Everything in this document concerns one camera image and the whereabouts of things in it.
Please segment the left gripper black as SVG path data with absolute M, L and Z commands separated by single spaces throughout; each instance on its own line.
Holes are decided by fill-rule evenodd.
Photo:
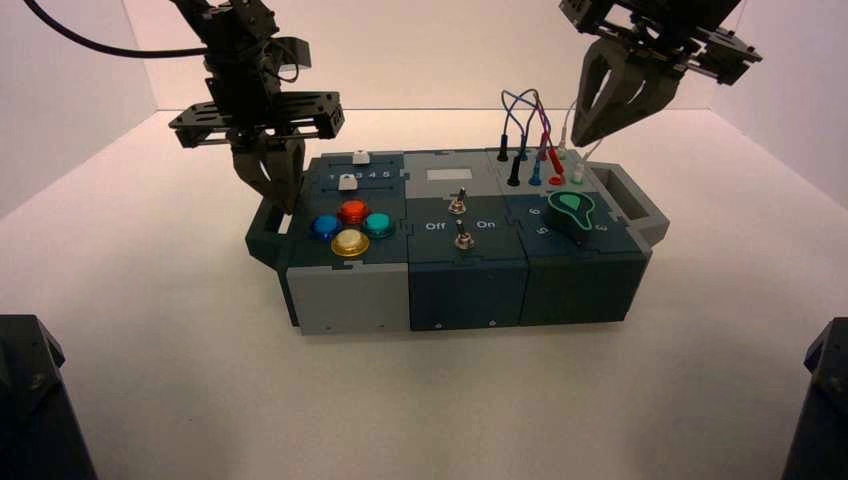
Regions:
M 305 141 L 333 139 L 344 123 L 335 91 L 284 91 L 282 72 L 312 66 L 307 44 L 269 44 L 241 60 L 207 60 L 210 102 L 197 103 L 169 122 L 185 148 L 208 145 L 214 133 L 272 130 L 288 140 L 233 143 L 237 176 L 284 213 L 294 212 L 303 183 Z

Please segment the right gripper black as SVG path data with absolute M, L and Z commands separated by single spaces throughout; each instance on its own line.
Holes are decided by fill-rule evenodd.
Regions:
M 723 85 L 763 60 L 756 47 L 722 23 L 737 1 L 561 1 L 575 29 L 601 37 L 584 57 L 571 140 L 575 146 L 629 127 L 663 110 L 684 71 L 632 62 L 629 50 L 692 69 Z

